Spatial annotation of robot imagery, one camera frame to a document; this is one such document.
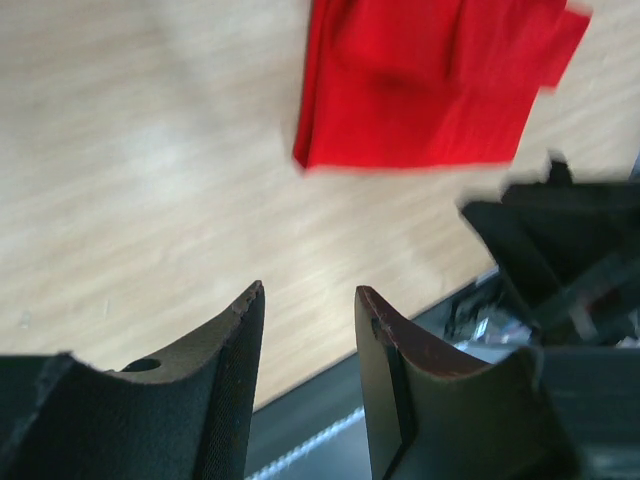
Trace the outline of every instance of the light wood laminate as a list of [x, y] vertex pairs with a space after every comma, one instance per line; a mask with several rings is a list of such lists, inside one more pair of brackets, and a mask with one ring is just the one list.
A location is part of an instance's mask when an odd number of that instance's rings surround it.
[[[593, 0], [514, 171], [640, 146], [640, 2]], [[0, 351], [121, 368], [267, 293], [256, 402], [354, 350], [370, 284], [410, 316], [491, 264], [456, 200], [504, 169], [320, 173], [290, 159], [305, 0], [0, 0]]]

